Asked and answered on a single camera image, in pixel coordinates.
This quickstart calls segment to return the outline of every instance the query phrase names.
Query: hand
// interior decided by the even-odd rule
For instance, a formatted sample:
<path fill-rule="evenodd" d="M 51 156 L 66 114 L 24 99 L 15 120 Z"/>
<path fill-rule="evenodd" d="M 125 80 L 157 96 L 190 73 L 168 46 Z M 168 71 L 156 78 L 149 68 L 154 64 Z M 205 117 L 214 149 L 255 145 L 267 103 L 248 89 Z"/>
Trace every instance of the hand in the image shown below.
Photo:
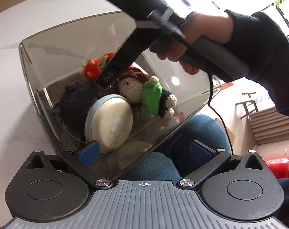
<path fill-rule="evenodd" d="M 206 36 L 218 43 L 226 44 L 230 41 L 233 33 L 233 19 L 227 13 L 215 16 L 194 12 L 180 29 L 186 36 L 186 42 L 190 44 L 200 36 Z M 186 49 L 184 45 L 172 39 L 167 53 L 165 55 L 157 54 L 157 56 L 161 60 L 168 58 L 170 61 L 176 62 L 185 53 Z M 199 72 L 198 68 L 188 63 L 180 62 L 180 64 L 184 71 L 190 75 Z"/>

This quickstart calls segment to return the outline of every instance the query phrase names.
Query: red stool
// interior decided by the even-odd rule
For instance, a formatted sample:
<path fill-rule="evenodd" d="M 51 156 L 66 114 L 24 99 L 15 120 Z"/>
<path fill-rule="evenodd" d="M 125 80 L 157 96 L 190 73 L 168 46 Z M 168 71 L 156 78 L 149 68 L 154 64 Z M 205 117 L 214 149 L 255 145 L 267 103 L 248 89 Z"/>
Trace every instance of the red stool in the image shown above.
<path fill-rule="evenodd" d="M 277 179 L 289 177 L 289 157 L 272 157 L 264 161 Z"/>

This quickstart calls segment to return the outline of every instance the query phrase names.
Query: transparent plastic bin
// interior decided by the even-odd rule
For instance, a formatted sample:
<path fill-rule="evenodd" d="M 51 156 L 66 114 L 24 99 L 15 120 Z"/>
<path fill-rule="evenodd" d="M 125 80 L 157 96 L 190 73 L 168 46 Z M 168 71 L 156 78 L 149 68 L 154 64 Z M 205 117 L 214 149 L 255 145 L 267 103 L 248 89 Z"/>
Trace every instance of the transparent plastic bin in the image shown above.
<path fill-rule="evenodd" d="M 24 39 L 20 44 L 22 67 L 34 108 L 54 150 L 75 150 L 83 143 L 61 118 L 51 115 L 52 108 L 70 82 L 79 78 L 78 71 L 87 60 L 115 52 L 135 28 L 132 18 L 121 11 L 94 15 L 67 22 Z M 175 116 L 184 121 L 151 118 L 142 108 L 133 108 L 133 128 L 127 141 L 118 149 L 101 154 L 91 165 L 109 179 L 124 173 L 143 156 L 155 150 L 188 118 L 208 101 L 209 81 L 206 73 L 188 75 L 177 62 L 160 60 L 149 50 L 136 64 L 157 76 L 164 89 L 178 100 Z M 214 95 L 220 90 L 215 77 Z"/>

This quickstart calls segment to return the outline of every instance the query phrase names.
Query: round cream-colored case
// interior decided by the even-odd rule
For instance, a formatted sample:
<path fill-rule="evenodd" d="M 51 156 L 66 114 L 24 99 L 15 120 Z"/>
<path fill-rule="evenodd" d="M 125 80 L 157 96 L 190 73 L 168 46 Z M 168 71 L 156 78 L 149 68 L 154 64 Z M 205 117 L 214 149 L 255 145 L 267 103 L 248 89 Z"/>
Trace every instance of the round cream-colored case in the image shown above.
<path fill-rule="evenodd" d="M 100 152 L 121 146 L 133 126 L 133 113 L 128 101 L 120 95 L 107 95 L 95 102 L 85 122 L 86 140 L 97 140 Z"/>

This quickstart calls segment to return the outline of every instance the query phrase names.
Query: blue jeans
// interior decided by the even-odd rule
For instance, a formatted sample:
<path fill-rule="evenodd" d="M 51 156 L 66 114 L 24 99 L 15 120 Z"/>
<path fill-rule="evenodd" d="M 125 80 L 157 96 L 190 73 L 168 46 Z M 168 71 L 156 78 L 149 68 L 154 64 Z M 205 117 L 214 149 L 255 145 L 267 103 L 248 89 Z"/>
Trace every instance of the blue jeans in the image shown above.
<path fill-rule="evenodd" d="M 231 152 L 221 126 L 206 115 L 195 115 L 155 152 L 150 153 L 119 179 L 170 180 L 175 185 L 182 177 L 200 167 L 190 155 L 190 145 L 194 140 L 213 150 L 223 148 Z"/>

